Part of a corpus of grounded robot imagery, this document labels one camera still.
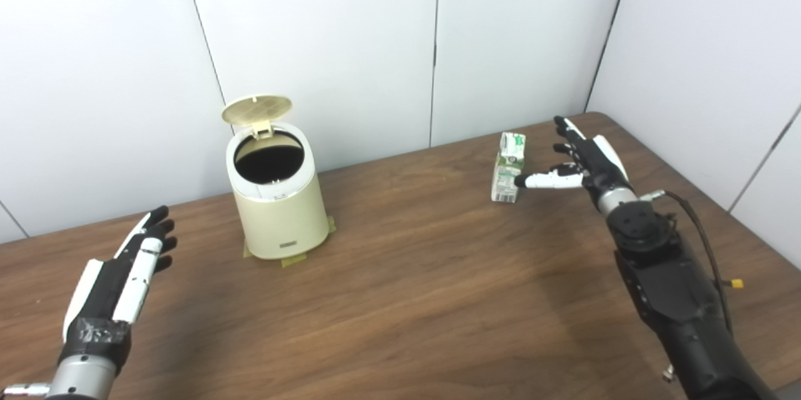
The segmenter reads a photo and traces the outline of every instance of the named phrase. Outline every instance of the robotic hand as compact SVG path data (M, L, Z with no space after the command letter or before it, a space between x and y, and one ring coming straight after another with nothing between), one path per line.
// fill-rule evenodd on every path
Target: robotic hand
M615 261L641 320L663 345L671 366L666 380L678 376L690 400L775 400L732 337L723 285L708 241L689 204L678 195L657 191L637 197L626 170L601 135L587 140L567 118L556 117L557 134L567 144L553 146L572 163L548 173L519 175L521 188L583 187L617 246ZM675 198L698 226L716 285L698 263L675 221L653 209L662 195Z
M519 188L585 188L593 204L608 215L620 202L637 200L618 153L602 135L587 140L572 121L556 117L557 134L567 143L556 143L553 151L569 155L572 163L551 167L548 173L519 175Z
M175 228L160 206L134 226L117 253L90 260L64 317L64 346L52 383L12 385L4 396L52 400L106 400L131 352L131 325L148 295L151 278L172 264L163 255L177 246Z

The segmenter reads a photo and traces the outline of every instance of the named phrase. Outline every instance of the open lid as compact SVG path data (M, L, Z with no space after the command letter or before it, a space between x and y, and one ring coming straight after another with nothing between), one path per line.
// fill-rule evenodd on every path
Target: open lid
M223 120L237 126L251 126L253 137L272 137L270 121L292 109L289 98L275 95L251 95L233 101L223 109Z

